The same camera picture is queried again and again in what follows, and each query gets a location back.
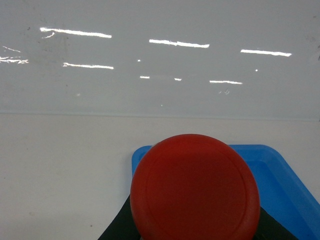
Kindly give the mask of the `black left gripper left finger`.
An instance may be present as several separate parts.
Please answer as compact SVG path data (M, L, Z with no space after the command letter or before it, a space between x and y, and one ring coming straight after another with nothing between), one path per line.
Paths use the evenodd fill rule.
M126 199L120 211L108 225L98 240L139 240L140 233L133 220L130 196Z

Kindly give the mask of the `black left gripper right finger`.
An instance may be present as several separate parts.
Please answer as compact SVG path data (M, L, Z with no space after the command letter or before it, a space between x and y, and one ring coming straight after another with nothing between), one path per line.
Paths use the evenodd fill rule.
M256 227L253 240L297 240L298 238L272 217L264 208L254 209Z

